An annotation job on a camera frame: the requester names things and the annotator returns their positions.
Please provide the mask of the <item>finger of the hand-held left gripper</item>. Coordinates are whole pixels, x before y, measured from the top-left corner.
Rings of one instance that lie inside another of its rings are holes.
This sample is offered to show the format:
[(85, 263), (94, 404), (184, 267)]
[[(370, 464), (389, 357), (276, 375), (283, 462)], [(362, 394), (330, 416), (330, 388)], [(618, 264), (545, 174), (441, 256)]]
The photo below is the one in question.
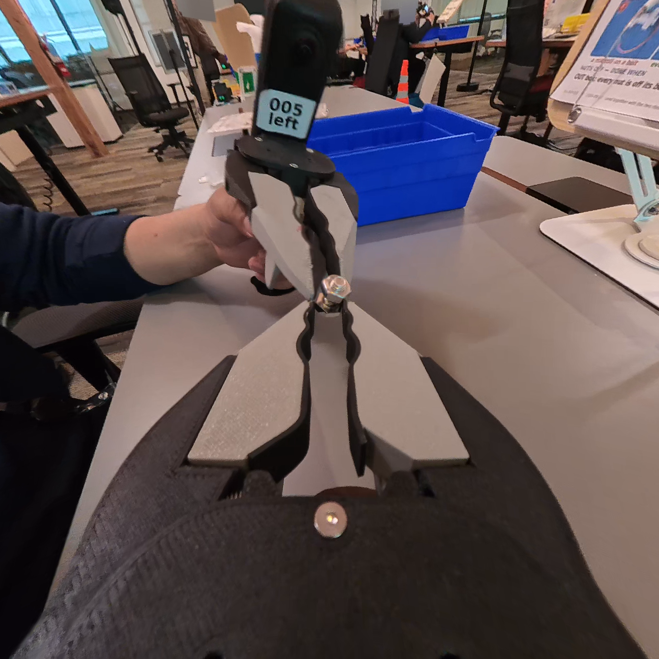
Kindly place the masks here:
[(326, 276), (352, 281), (357, 220), (343, 190), (318, 185), (304, 199), (304, 289), (317, 290)]
[(268, 174), (249, 172), (256, 202), (251, 210), (252, 232), (266, 251), (264, 281), (272, 287), (283, 276), (306, 300), (316, 294), (312, 251), (302, 233), (289, 186)]

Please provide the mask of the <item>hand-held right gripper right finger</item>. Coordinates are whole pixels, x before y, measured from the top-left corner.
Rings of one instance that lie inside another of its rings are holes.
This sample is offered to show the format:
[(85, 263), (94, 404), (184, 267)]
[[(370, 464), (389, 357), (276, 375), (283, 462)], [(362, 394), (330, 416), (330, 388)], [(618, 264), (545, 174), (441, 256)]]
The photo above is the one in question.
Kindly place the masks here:
[(376, 476), (469, 459), (415, 349), (355, 303), (346, 306), (347, 418), (356, 472)]

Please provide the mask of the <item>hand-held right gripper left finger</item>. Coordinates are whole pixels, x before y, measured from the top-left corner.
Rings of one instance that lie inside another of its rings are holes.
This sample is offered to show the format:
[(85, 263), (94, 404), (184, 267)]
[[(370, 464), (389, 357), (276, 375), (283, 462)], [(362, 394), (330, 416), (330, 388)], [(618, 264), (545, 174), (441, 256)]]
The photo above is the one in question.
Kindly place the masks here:
[(188, 453), (193, 465), (294, 469), (309, 448), (310, 303), (302, 302), (235, 357)]

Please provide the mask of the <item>silver hex bolt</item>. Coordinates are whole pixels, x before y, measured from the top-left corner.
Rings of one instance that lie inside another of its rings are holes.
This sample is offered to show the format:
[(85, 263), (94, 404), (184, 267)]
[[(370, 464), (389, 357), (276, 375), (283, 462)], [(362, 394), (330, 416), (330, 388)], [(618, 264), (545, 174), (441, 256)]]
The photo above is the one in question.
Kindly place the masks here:
[(320, 290), (325, 292), (334, 292), (335, 294), (344, 297), (345, 301), (343, 304), (348, 301), (352, 292), (350, 282), (339, 275), (329, 275), (323, 278), (320, 283), (318, 292)]

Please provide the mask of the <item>blue plastic bin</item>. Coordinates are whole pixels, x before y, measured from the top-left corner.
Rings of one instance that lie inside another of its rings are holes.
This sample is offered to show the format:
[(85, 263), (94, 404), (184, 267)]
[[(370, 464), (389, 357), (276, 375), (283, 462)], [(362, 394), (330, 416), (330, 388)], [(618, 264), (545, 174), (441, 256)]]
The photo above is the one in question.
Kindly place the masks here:
[(498, 129), (433, 104), (318, 119), (308, 145), (358, 195), (358, 226), (466, 206)]

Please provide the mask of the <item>person's left forearm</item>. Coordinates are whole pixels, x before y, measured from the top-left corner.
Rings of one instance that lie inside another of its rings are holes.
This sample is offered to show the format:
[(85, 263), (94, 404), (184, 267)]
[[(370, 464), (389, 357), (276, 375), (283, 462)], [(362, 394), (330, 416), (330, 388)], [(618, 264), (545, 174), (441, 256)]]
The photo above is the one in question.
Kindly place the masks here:
[(127, 301), (217, 264), (199, 211), (68, 218), (1, 205), (1, 310)]

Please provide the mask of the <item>person's left hand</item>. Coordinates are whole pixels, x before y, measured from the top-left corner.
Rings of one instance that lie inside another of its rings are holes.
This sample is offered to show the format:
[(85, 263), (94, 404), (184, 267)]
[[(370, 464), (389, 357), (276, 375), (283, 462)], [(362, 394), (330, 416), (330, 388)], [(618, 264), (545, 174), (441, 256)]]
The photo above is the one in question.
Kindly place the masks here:
[(249, 269), (266, 283), (266, 249), (253, 234), (246, 206), (224, 189), (202, 205), (200, 227), (214, 267)]

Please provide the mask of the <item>tan cardboard sheet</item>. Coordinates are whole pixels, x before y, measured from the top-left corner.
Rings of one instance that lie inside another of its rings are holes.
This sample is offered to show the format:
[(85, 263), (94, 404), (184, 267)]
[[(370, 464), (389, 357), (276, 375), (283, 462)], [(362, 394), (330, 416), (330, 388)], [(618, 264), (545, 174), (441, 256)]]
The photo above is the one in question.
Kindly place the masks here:
[(257, 67), (256, 55), (251, 37), (238, 31), (236, 24), (243, 22), (252, 25), (246, 8), (238, 3), (221, 10), (216, 10), (214, 29), (233, 69), (240, 67)]

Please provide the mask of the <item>printed paper sheet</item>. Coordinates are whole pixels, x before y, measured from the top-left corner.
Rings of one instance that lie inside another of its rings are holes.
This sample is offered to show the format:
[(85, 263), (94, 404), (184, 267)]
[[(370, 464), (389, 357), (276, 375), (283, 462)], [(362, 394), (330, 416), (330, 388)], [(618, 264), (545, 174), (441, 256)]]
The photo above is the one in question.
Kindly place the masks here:
[(208, 130), (213, 135), (229, 135), (233, 133), (251, 134), (253, 112), (236, 113), (220, 117)]

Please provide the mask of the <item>small blue bin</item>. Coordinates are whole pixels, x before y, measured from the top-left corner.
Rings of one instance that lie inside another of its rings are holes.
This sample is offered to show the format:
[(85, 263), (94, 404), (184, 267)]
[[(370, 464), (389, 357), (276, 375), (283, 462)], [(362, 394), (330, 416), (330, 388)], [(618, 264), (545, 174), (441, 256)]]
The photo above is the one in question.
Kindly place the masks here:
[(446, 27), (435, 26), (422, 37), (421, 42), (464, 39), (469, 35), (469, 29), (468, 24), (454, 24)]

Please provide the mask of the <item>black floor lamp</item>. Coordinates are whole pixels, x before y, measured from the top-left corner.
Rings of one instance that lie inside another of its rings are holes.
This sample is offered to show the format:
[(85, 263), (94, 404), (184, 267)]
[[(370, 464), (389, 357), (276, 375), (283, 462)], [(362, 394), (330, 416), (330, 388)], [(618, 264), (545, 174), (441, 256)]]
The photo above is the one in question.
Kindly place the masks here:
[[(478, 22), (478, 29), (477, 29), (477, 32), (476, 32), (476, 37), (481, 37), (482, 36), (483, 23), (484, 23), (484, 19), (485, 19), (485, 14), (487, 13), (487, 4), (488, 4), (488, 1), (483, 1), (482, 2), (482, 10), (481, 10), (480, 19), (479, 19), (479, 22)], [(471, 92), (476, 91), (479, 87), (478, 83), (473, 81), (474, 66), (475, 66), (475, 62), (476, 62), (476, 56), (477, 56), (477, 53), (478, 53), (478, 43), (480, 43), (478, 40), (474, 42), (473, 52), (472, 52), (472, 57), (471, 57), (471, 63), (470, 63), (470, 67), (469, 67), (469, 71), (468, 71), (468, 74), (467, 74), (466, 81), (457, 85), (457, 87), (456, 87), (457, 92), (471, 93)]]

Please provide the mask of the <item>person's dark clothing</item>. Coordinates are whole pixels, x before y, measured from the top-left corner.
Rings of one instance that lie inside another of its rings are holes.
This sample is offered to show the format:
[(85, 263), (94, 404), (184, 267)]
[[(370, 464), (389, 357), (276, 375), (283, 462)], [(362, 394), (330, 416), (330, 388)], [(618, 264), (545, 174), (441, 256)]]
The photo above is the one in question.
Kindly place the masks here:
[(112, 394), (70, 397), (52, 360), (1, 328), (1, 657), (41, 615)]

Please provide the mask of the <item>white tablet stand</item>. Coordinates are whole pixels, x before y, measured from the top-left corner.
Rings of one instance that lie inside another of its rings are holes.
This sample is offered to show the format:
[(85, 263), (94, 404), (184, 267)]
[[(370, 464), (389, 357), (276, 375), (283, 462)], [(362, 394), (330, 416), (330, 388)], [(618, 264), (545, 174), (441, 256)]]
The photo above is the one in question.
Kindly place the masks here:
[(540, 232), (658, 308), (658, 122), (549, 102), (556, 127), (615, 147), (633, 204), (548, 219)]

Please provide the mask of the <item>printed instruction sheet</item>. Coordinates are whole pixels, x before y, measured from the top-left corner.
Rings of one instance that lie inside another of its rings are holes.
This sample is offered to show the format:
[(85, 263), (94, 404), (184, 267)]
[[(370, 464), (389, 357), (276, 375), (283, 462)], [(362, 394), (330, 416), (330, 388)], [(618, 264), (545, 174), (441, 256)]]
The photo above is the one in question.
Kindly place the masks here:
[(658, 2), (609, 1), (550, 98), (658, 121)]

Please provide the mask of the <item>wooden post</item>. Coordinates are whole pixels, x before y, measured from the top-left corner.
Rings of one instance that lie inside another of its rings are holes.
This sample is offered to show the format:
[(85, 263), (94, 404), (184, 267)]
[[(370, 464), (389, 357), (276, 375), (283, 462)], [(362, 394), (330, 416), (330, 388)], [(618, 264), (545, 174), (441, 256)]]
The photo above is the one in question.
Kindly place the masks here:
[(76, 130), (87, 151), (94, 158), (109, 155), (91, 120), (78, 102), (68, 83), (45, 53), (34, 25), (18, 1), (1, 1), (1, 12), (34, 63), (50, 92)]

